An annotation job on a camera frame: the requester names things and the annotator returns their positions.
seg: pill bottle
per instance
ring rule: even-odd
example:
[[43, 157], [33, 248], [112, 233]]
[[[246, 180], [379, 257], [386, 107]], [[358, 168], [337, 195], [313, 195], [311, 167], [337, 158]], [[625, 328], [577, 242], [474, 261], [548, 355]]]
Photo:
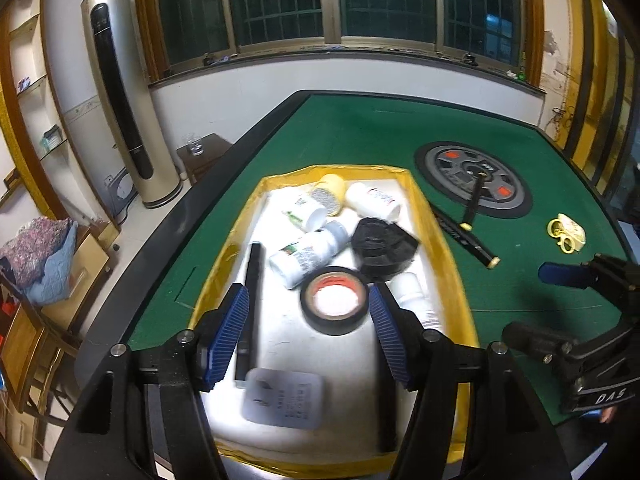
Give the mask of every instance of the pill bottle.
[[306, 275], [328, 264], [349, 240], [350, 234], [345, 226], [334, 220], [281, 248], [269, 258], [269, 266], [284, 286], [291, 289]]
[[345, 199], [349, 207], [363, 218], [380, 218], [385, 222], [396, 222], [400, 216], [400, 203], [377, 187], [361, 182], [351, 184]]
[[291, 223], [304, 232], [317, 231], [326, 223], [326, 208], [308, 194], [294, 187], [280, 190], [281, 211]]
[[309, 193], [311, 198], [318, 200], [327, 210], [329, 216], [337, 215], [344, 203], [346, 184], [342, 177], [327, 173], [313, 186]]
[[416, 315], [422, 328], [433, 328], [442, 332], [442, 323], [433, 303], [425, 298], [418, 277], [414, 273], [402, 272], [394, 276], [389, 282], [389, 290], [400, 308], [410, 310]]

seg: white pill bottle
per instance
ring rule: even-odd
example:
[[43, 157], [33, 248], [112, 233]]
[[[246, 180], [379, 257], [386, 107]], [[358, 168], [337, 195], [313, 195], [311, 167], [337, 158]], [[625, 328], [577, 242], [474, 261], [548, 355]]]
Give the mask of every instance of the white pill bottle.
[[308, 194], [289, 186], [282, 188], [281, 197], [281, 211], [298, 229], [310, 233], [325, 224], [326, 208]]
[[385, 222], [396, 222], [400, 216], [400, 203], [377, 187], [361, 182], [351, 184], [345, 199], [349, 207], [363, 218], [380, 218]]
[[269, 258], [269, 266], [284, 286], [291, 289], [306, 275], [329, 263], [347, 246], [349, 240], [350, 234], [347, 229], [334, 220], [322, 229], [307, 233], [281, 248]]

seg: window sill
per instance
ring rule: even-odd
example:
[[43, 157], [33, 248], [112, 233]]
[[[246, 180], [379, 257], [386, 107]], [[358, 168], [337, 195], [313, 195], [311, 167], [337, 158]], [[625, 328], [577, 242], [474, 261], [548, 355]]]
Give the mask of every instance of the window sill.
[[217, 72], [219, 70], [228, 70], [238, 68], [247, 64], [259, 64], [265, 62], [278, 62], [293, 59], [322, 59], [327, 56], [331, 57], [351, 57], [361, 59], [385, 59], [395, 60], [409, 63], [426, 64], [431, 66], [446, 67], [450, 70], [469, 73], [478, 77], [487, 78], [496, 82], [506, 84], [521, 91], [528, 92], [536, 96], [545, 96], [546, 92], [540, 88], [530, 85], [526, 81], [513, 79], [506, 75], [502, 70], [482, 66], [481, 57], [476, 58], [479, 66], [471, 66], [458, 59], [446, 56], [445, 54], [428, 54], [424, 51], [415, 51], [404, 48], [391, 47], [352, 47], [342, 45], [324, 45], [324, 46], [308, 46], [299, 50], [289, 50], [287, 52], [261, 52], [256, 54], [239, 54], [233, 56], [226, 61], [219, 60], [209, 66], [199, 66], [184, 72], [176, 73], [171, 76], [160, 79], [149, 85], [150, 89], [161, 88], [162, 86], [202, 75], [205, 72]]

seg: tape roll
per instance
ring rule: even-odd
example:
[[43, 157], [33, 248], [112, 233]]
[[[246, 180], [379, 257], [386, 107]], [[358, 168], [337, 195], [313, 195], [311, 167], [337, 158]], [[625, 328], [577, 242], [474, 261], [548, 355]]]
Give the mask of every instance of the tape roll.
[[[346, 287], [356, 297], [356, 304], [336, 300], [329, 287]], [[323, 267], [309, 275], [300, 289], [300, 306], [306, 322], [323, 334], [344, 335], [360, 326], [369, 307], [369, 287], [362, 275], [346, 267]]]

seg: blue fabric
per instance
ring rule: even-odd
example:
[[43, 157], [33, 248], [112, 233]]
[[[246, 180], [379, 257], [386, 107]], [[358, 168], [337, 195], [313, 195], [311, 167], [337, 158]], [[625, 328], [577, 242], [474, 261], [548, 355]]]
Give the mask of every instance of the blue fabric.
[[76, 250], [77, 232], [78, 223], [73, 222], [62, 247], [47, 258], [43, 277], [27, 288], [27, 298], [32, 305], [45, 306], [69, 297], [69, 274]]

